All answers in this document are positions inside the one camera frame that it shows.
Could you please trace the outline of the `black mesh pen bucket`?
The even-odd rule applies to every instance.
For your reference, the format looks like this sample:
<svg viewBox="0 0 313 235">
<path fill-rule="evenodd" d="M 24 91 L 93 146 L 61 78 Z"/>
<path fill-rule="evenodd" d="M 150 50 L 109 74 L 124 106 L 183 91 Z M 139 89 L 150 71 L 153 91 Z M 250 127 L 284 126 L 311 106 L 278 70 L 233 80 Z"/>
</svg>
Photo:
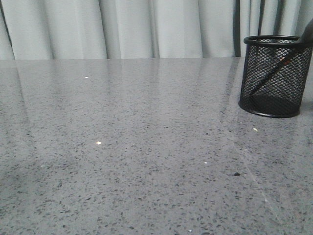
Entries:
<svg viewBox="0 0 313 235">
<path fill-rule="evenodd" d="M 290 118 L 300 112 L 313 54 L 313 44 L 295 36 L 244 38 L 246 56 L 239 106 L 271 118 Z"/>
</svg>

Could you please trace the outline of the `grey curtain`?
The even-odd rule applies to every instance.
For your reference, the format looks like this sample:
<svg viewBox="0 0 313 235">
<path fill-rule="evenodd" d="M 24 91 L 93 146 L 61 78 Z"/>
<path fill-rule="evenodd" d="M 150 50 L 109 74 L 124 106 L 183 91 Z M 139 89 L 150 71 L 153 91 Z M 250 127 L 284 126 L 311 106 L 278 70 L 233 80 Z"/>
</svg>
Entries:
<svg viewBox="0 0 313 235">
<path fill-rule="evenodd" d="M 310 0 L 3 0 L 0 57 L 234 57 L 255 35 L 299 36 Z"/>
</svg>

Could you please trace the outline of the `grey orange handled scissors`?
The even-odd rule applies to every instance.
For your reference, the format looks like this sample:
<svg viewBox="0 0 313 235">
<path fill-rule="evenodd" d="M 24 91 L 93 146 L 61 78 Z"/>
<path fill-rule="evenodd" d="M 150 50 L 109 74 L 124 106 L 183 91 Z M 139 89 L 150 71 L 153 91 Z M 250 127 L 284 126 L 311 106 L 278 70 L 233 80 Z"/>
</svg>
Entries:
<svg viewBox="0 0 313 235">
<path fill-rule="evenodd" d="M 296 44 L 310 44 L 313 41 L 313 20 L 307 24 L 304 29 L 303 34 L 296 41 Z M 294 56 L 301 53 L 304 48 L 294 48 L 285 57 L 283 57 L 278 65 L 272 69 L 272 71 L 251 91 L 250 96 L 253 96 L 258 92 L 263 85 L 265 85 L 269 80 L 271 80 L 284 66 L 288 65 Z"/>
</svg>

